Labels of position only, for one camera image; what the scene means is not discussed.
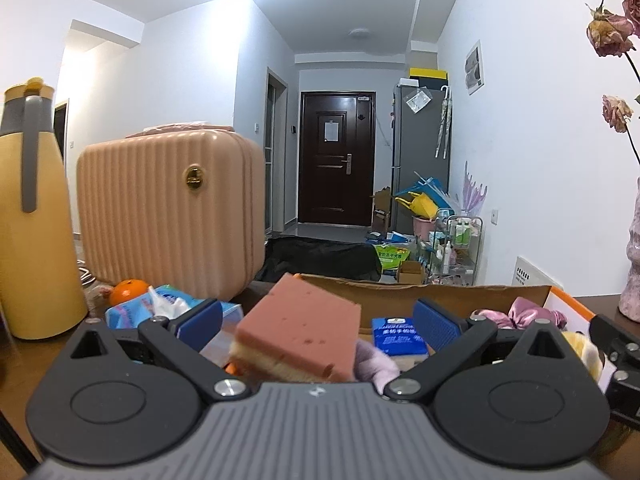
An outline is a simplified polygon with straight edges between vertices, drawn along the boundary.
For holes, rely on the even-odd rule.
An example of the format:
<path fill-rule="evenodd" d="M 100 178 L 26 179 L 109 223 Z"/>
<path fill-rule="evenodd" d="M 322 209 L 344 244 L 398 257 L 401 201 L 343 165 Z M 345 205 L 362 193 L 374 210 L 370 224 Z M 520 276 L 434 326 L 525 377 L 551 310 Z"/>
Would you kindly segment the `dark brown entrance door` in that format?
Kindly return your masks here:
<path fill-rule="evenodd" d="M 297 218 L 370 226 L 375 159 L 373 92 L 305 92 L 300 103 Z"/>

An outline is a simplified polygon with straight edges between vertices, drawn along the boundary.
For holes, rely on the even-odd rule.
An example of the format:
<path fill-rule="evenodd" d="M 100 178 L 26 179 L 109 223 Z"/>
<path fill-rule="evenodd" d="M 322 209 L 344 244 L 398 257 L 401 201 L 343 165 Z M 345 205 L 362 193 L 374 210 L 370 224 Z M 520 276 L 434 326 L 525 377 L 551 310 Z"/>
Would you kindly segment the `pink layered sponge block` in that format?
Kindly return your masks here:
<path fill-rule="evenodd" d="M 229 362 L 275 382 L 352 382 L 361 307 L 286 274 L 236 326 Z"/>

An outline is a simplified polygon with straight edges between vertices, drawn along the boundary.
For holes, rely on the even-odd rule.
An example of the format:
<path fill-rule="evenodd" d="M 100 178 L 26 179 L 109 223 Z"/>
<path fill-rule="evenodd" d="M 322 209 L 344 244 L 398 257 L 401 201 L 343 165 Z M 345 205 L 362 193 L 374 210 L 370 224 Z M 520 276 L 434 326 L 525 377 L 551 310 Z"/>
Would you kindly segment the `grey refrigerator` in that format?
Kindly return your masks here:
<path fill-rule="evenodd" d="M 418 86 L 398 84 L 393 98 L 392 206 L 390 227 L 412 233 L 411 211 L 395 200 L 420 178 L 434 178 L 448 191 L 450 161 L 445 151 L 447 79 L 419 78 Z"/>

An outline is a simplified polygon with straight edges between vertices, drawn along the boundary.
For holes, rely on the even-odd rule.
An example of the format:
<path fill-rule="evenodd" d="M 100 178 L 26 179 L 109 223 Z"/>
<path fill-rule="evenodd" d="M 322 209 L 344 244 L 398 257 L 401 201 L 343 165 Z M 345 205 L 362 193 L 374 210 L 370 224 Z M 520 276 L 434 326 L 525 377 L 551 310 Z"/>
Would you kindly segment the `orange fruit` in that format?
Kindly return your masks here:
<path fill-rule="evenodd" d="M 112 288 L 108 295 L 108 303 L 111 307 L 116 307 L 145 294 L 148 289 L 149 284 L 137 278 L 121 281 Z"/>

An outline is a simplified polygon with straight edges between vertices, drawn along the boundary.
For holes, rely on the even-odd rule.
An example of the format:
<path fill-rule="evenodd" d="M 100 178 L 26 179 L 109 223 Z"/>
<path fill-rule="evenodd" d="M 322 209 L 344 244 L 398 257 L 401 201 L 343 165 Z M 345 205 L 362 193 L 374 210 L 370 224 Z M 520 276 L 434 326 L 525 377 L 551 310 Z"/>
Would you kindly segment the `yellow thermos jug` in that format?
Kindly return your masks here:
<path fill-rule="evenodd" d="M 1 311 L 23 340 L 58 336 L 88 313 L 53 95 L 29 79 L 6 90 L 1 118 Z"/>

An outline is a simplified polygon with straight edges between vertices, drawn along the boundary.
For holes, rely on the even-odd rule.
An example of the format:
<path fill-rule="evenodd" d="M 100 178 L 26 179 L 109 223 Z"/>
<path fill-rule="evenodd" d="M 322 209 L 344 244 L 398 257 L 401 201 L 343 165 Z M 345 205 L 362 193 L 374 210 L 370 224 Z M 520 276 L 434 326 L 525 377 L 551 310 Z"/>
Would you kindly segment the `blue white small packet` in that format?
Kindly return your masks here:
<path fill-rule="evenodd" d="M 388 356 L 426 356 L 428 353 L 412 318 L 374 318 L 371 328 L 375 348 Z"/>

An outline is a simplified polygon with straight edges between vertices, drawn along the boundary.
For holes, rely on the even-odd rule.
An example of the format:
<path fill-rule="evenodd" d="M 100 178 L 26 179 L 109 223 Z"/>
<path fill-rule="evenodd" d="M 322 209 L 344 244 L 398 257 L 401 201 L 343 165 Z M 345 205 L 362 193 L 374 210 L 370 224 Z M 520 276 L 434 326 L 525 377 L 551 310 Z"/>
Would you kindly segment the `yellow plush toy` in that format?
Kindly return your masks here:
<path fill-rule="evenodd" d="M 589 375 L 598 382 L 604 367 L 598 348 L 582 333 L 563 332 L 563 336 L 585 365 Z"/>

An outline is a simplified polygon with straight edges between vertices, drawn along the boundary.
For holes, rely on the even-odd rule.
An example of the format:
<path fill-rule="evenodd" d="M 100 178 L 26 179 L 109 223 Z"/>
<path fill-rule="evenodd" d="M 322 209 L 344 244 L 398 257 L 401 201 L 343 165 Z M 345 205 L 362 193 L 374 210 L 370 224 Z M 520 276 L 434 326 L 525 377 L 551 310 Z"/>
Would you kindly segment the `orange cardboard pumpkin box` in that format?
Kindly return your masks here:
<path fill-rule="evenodd" d="M 359 339 L 373 344 L 371 321 L 374 318 L 406 318 L 416 302 L 428 299 L 447 311 L 466 318 L 478 309 L 506 312 L 516 297 L 524 297 L 539 307 L 562 312 L 567 318 L 567 331 L 587 336 L 593 314 L 575 298 L 550 286 L 534 287 L 458 287 L 448 285 L 401 285 L 350 282 L 299 274 L 298 278 L 334 296 L 339 296 L 361 309 Z"/>

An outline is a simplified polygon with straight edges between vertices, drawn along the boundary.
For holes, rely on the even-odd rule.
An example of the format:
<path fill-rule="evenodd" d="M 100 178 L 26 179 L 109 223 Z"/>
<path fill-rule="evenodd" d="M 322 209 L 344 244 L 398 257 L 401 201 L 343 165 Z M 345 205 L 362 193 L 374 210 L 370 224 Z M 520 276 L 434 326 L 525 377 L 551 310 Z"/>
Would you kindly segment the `yellow shopping bag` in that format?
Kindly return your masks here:
<path fill-rule="evenodd" d="M 410 200 L 401 196 L 395 196 L 394 200 L 401 206 L 410 210 L 415 216 L 427 220 L 434 220 L 438 213 L 438 206 L 425 194 L 409 192 Z"/>

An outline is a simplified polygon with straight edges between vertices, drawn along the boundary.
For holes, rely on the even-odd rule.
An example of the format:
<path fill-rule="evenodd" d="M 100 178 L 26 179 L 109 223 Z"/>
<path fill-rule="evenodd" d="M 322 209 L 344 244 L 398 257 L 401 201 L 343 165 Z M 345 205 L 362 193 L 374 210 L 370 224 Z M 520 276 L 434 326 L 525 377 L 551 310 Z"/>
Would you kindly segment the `black bag on floor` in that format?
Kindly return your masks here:
<path fill-rule="evenodd" d="M 377 282 L 382 275 L 382 263 L 374 247 L 367 243 L 271 237 L 266 243 L 264 265 L 254 280 L 275 283 L 287 273 Z"/>

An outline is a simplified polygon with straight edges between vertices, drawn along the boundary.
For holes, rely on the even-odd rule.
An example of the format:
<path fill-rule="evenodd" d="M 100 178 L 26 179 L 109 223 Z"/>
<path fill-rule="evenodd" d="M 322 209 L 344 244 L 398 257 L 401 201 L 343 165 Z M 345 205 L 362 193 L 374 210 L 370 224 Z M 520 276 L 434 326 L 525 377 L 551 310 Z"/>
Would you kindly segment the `pink bucket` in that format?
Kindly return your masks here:
<path fill-rule="evenodd" d="M 413 222 L 413 234 L 424 242 L 433 243 L 438 237 L 439 224 L 436 220 L 425 219 L 422 217 L 414 216 Z"/>

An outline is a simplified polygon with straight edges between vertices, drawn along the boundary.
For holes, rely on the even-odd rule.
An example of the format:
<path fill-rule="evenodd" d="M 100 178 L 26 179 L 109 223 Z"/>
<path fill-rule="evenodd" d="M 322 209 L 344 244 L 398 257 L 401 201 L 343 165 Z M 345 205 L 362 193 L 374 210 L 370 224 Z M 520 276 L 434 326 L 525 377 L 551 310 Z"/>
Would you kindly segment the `yellow black box on fridge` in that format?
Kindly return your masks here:
<path fill-rule="evenodd" d="M 448 73 L 446 70 L 435 70 L 434 68 L 410 67 L 409 77 L 447 80 Z"/>

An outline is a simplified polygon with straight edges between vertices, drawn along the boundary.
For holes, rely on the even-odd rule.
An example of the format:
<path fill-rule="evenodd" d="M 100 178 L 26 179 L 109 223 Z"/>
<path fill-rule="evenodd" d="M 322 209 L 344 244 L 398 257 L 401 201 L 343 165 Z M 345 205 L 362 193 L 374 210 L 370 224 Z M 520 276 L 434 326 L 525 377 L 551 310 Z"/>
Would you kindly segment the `blue tissue pack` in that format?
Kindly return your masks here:
<path fill-rule="evenodd" d="M 112 330 L 137 328 L 154 315 L 176 322 L 176 330 L 233 330 L 244 316 L 239 304 L 215 298 L 195 298 L 169 285 L 149 287 L 148 291 L 124 304 L 109 307 L 105 321 Z"/>

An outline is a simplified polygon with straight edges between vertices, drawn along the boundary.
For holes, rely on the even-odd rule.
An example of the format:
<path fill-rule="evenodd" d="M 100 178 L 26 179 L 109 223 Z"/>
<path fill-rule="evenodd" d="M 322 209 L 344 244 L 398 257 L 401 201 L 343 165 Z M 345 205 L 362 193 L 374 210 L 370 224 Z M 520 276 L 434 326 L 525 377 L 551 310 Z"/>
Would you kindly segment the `pink satin scrunchie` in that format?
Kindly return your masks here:
<path fill-rule="evenodd" d="M 564 330 L 567 324 L 562 312 L 539 307 L 524 297 L 516 297 L 506 312 L 478 309 L 472 312 L 471 318 L 491 320 L 500 330 L 525 330 L 536 321 L 548 321 L 559 330 Z"/>

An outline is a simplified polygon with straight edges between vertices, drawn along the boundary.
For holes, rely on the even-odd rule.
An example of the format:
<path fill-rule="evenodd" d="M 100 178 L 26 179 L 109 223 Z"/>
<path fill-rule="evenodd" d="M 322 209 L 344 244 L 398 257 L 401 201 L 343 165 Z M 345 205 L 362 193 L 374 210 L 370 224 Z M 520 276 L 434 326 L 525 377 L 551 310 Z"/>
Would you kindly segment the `lilac fluffy scrunchie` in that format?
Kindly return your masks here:
<path fill-rule="evenodd" d="M 354 364 L 354 377 L 357 382 L 370 382 L 382 396 L 385 386 L 399 375 L 397 364 L 389 356 L 369 341 L 357 341 Z"/>

